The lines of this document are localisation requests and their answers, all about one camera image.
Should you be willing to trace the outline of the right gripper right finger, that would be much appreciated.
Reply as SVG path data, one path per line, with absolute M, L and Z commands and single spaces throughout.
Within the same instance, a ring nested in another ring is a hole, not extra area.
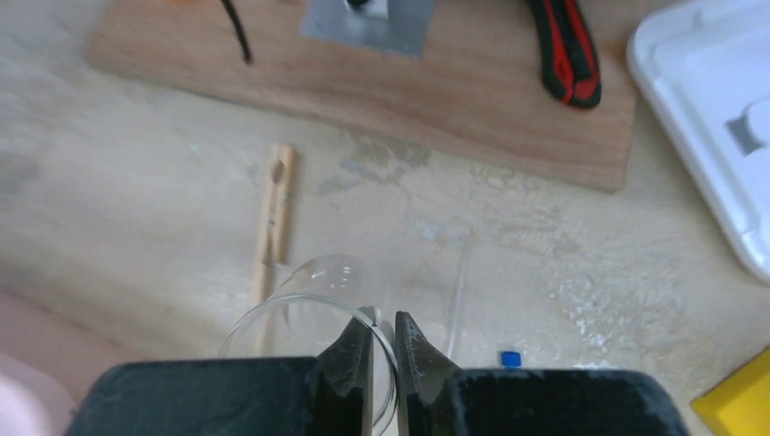
M 661 384 L 627 370 L 461 369 L 408 312 L 394 353 L 401 435 L 686 435 Z

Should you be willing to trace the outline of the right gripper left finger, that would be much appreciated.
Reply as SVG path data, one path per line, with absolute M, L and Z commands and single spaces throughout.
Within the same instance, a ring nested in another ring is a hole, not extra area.
M 352 319 L 317 357 L 130 362 L 67 435 L 371 435 L 373 334 Z

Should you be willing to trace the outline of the test tube blue cap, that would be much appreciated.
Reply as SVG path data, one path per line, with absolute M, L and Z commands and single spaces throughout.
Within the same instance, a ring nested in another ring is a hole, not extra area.
M 516 369 L 522 365 L 521 355 L 518 352 L 504 351 L 500 353 L 500 366 L 506 369 Z

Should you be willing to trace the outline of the small glass beaker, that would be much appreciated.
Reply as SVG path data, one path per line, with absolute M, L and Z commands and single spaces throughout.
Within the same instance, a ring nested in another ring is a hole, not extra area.
M 398 404 L 391 338 L 362 260 L 326 254 L 300 266 L 246 312 L 219 355 L 316 357 L 334 393 L 361 400 L 363 434 L 383 435 Z

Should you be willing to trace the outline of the wooden stick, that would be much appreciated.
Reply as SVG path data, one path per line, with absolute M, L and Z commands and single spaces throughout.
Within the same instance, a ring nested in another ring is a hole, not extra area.
M 262 305 L 273 294 L 274 270 L 287 258 L 291 229 L 291 197 L 298 153 L 288 144 L 275 144 L 264 182 L 256 241 L 252 303 Z

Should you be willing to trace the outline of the pink plastic bin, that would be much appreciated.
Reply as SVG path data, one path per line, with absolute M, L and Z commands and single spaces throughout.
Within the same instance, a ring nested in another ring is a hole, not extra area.
M 1 433 L 62 435 L 107 370 L 142 357 L 65 317 L 1 293 Z

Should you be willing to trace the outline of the yellow test tube rack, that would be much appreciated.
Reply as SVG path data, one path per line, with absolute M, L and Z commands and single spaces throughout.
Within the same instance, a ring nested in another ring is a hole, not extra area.
M 714 435 L 769 435 L 769 347 L 691 407 Z

